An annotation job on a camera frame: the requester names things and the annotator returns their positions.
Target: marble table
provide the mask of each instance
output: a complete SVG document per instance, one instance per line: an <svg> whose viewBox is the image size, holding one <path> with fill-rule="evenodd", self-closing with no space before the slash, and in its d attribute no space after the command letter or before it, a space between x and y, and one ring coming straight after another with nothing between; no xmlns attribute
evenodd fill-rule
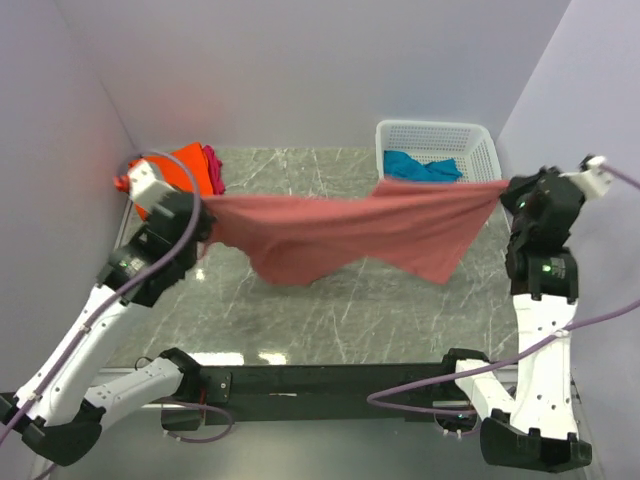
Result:
<svg viewBox="0 0 640 480"><path fill-rule="evenodd" d="M219 150L228 193L363 197L378 174L372 149ZM139 226L129 212L126 240ZM374 259L309 287L274 287L223 245L165 292L110 367L179 347L202 364L341 364L440 361L451 347L492 359L517 351L503 255L508 226L491 215L447 285Z"/></svg>

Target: red cloth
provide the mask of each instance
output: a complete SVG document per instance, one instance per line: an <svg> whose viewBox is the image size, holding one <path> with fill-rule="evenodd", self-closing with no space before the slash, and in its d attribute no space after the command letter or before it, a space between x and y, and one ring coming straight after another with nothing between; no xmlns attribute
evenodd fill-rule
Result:
<svg viewBox="0 0 640 480"><path fill-rule="evenodd" d="M216 155L216 152L209 145L205 145L202 148L202 153L207 157L209 162L209 180L213 186L214 195L222 195L227 187L224 186L222 181L222 162Z"/></svg>
<svg viewBox="0 0 640 480"><path fill-rule="evenodd" d="M358 200L213 196L204 199L217 219L209 243L242 250L272 284L307 285L364 256L444 284L507 184L385 179Z"/></svg>

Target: laundry basket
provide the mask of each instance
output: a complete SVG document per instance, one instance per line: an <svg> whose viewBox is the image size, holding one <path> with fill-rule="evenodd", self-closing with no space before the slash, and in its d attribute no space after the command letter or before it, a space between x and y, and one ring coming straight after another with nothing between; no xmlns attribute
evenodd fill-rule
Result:
<svg viewBox="0 0 640 480"><path fill-rule="evenodd" d="M376 163L384 175L385 150L400 150L420 163L453 158L462 172L458 182L502 178L496 148L486 128L471 123L384 120L376 129Z"/></svg>

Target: blue cloth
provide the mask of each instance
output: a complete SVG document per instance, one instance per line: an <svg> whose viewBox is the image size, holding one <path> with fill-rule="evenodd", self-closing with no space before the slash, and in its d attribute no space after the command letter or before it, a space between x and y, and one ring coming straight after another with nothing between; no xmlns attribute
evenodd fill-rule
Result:
<svg viewBox="0 0 640 480"><path fill-rule="evenodd" d="M384 152L383 170L389 177L413 182L453 183L462 176L453 158L423 165L406 153L395 150Z"/></svg>

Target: black wire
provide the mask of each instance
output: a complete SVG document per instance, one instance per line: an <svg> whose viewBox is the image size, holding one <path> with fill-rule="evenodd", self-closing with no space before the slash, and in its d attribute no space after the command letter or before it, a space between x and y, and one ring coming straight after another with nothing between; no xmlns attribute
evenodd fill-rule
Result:
<svg viewBox="0 0 640 480"><path fill-rule="evenodd" d="M146 360L149 363L153 362L153 360L151 358L149 358L149 357L145 357L145 356L138 357L138 359L136 360L136 363L133 364L134 370L139 370L140 369L140 367L138 367L138 363L140 363L140 360Z"/></svg>

